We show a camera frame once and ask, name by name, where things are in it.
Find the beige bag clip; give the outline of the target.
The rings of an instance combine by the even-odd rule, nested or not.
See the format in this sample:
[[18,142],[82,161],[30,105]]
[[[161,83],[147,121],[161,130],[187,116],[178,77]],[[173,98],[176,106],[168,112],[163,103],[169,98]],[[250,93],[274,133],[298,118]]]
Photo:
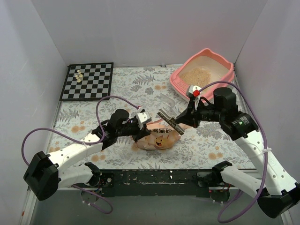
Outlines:
[[177,131],[180,135],[183,135],[185,130],[175,121],[174,117],[170,117],[163,110],[159,110],[157,115],[163,119],[169,126],[171,126],[175,131]]

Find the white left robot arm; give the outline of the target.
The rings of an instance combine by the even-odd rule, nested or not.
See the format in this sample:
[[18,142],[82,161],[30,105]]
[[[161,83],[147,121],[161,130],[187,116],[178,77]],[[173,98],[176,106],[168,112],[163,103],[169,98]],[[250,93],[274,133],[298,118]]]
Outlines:
[[73,184],[85,183],[88,187],[96,187],[100,181],[100,170],[95,165],[88,163],[78,169],[74,166],[115,144],[118,137],[132,136],[134,141],[138,141],[148,136],[147,123],[150,121],[151,116],[145,110],[130,118],[126,110],[118,109],[83,139],[53,153],[36,153],[23,179],[40,201],[51,197],[58,188]]

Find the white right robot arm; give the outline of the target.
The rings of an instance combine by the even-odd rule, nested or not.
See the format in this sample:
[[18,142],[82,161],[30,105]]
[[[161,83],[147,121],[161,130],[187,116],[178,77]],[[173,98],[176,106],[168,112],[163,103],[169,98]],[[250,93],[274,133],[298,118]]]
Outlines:
[[197,128],[201,121],[218,122],[221,129],[246,153],[262,179],[258,180],[223,161],[212,168],[211,179],[217,186],[231,184],[253,197],[261,210],[276,218],[300,201],[300,185],[288,174],[269,148],[253,118],[238,110],[236,95],[230,88],[213,91],[213,103],[190,86],[190,101],[176,119],[177,124]]

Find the clear plastic scoop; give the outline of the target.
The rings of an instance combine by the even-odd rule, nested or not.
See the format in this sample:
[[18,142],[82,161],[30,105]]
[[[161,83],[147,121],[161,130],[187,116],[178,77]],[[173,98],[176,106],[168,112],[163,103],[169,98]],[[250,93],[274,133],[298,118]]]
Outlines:
[[160,94],[160,100],[166,105],[171,115],[177,117],[180,112],[175,108],[175,101],[164,94]]

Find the pink litter bag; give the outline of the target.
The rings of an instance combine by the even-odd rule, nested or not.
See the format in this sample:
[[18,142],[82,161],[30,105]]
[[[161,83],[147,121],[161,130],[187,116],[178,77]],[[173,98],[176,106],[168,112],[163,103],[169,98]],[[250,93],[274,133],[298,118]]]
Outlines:
[[135,142],[135,146],[142,150],[165,150],[171,148],[181,135],[170,125],[163,124],[163,120],[147,123],[150,135]]

